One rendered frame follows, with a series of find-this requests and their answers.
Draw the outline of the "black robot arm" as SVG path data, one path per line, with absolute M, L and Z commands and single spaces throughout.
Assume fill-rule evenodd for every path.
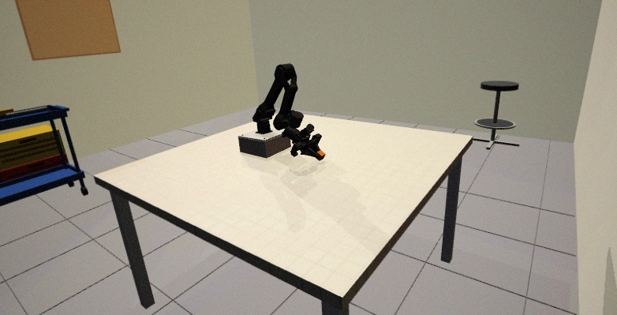
M 290 84 L 287 82 L 291 78 Z M 295 110 L 291 110 L 294 97 L 297 91 L 297 74 L 294 66 L 290 63 L 277 65 L 275 69 L 275 80 L 266 99 L 256 109 L 256 113 L 253 115 L 252 120 L 257 124 L 257 132 L 259 134 L 266 134 L 273 132 L 270 127 L 269 120 L 276 112 L 274 108 L 275 101 L 279 97 L 282 88 L 284 87 L 285 93 L 282 99 L 282 104 L 279 113 L 275 116 L 273 126 L 277 130 L 284 129 L 282 132 L 282 138 L 288 137 L 291 139 L 293 134 L 298 131 L 304 115 Z M 301 132 L 297 132 L 298 138 L 303 141 L 305 137 L 311 136 L 311 132 L 314 131 L 314 125 L 308 124 Z

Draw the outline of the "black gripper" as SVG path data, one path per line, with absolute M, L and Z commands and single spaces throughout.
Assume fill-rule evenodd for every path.
M 292 144 L 294 144 L 290 151 L 291 155 L 293 157 L 297 156 L 298 155 L 297 151 L 300 150 L 301 155 L 312 156 L 312 157 L 318 158 L 319 156 L 316 153 L 320 151 L 318 144 L 322 136 L 319 133 L 317 133 L 312 136 L 311 140 L 309 140 L 310 136 L 307 136 L 304 138 L 303 141 L 301 141 L 297 136 L 297 132 L 300 133 L 301 131 L 299 130 L 296 131 L 291 137 Z

